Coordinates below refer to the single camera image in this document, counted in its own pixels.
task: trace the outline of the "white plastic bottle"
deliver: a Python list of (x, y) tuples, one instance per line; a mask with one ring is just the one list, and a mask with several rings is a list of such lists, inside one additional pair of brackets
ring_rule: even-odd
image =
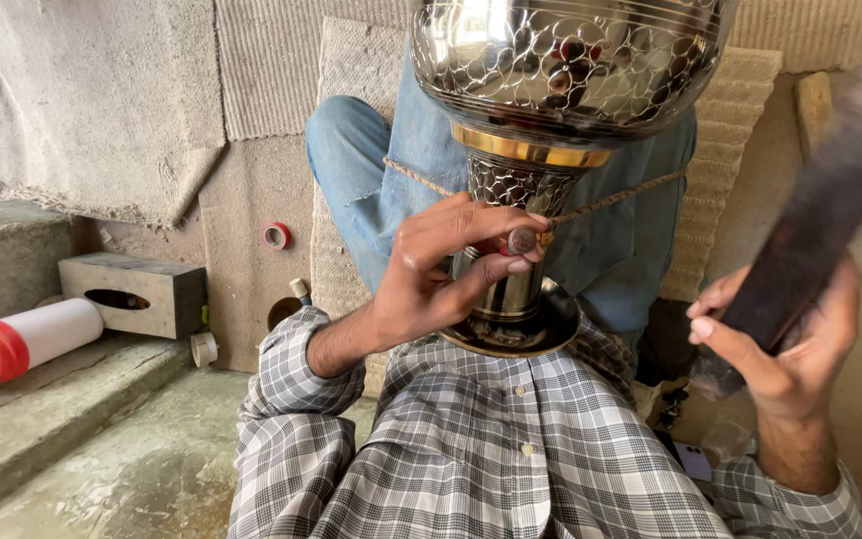
[(0, 382), (95, 340), (103, 326), (99, 310), (80, 298), (0, 318)]

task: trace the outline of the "hand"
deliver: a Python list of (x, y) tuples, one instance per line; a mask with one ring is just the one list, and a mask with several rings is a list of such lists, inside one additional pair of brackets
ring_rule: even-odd
[(784, 339), (789, 347), (776, 358), (715, 319), (749, 271), (749, 266), (739, 269), (701, 292), (687, 311), (692, 318), (688, 340), (710, 346), (734, 365), (747, 381), (759, 417), (792, 428), (827, 422), (833, 381), (856, 339), (860, 274), (854, 259), (847, 256), (840, 263), (818, 305), (792, 332), (797, 335)]
[[(391, 260), (375, 299), (365, 309), (386, 350), (424, 337), (467, 317), (478, 298), (500, 279), (527, 271), (544, 256), (538, 246), (524, 255), (496, 251), (516, 227), (543, 232), (544, 217), (509, 206), (475, 202), (458, 193), (401, 222)], [(474, 245), (486, 254), (464, 276), (451, 281), (437, 265), (447, 255)]]

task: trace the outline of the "silver vase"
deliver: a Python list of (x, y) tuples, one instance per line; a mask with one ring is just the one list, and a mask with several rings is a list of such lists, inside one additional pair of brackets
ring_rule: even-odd
[[(586, 169), (688, 110), (718, 64), (736, 4), (421, 0), (409, 12), (411, 61), (467, 149), (473, 197), (556, 217)], [(452, 278), (479, 256), (457, 253)], [(532, 355), (566, 344), (577, 317), (537, 264), (495, 284), (442, 335), (491, 355)]]

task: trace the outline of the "checkered shirt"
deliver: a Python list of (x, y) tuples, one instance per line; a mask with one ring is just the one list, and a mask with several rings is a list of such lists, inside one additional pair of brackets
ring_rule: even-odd
[(830, 495), (744, 457), (714, 506), (634, 413), (629, 351), (585, 317), (564, 349), (497, 359), (439, 337), (391, 353), (374, 430), (338, 417), (363, 362), (322, 379), (305, 359), (329, 322), (305, 307), (260, 347), (238, 411), (228, 537), (862, 537), (850, 475)]

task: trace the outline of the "blue jeans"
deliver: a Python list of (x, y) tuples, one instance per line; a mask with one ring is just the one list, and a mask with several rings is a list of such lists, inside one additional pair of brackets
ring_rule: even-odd
[[(613, 153), (590, 169), (565, 211), (683, 169), (696, 140), (690, 111), (647, 140)], [(415, 81), (404, 61), (393, 129), (370, 106), (347, 96), (322, 102), (305, 125), (308, 162), (335, 224), (365, 284), (374, 291), (391, 255), (402, 219), (440, 200), (440, 195), (385, 168), (391, 159), (449, 191), (466, 186), (464, 149), (447, 117)], [(674, 229), (686, 188), (678, 178), (557, 227), (545, 274), (568, 290), (592, 322), (636, 346), (670, 264)]]

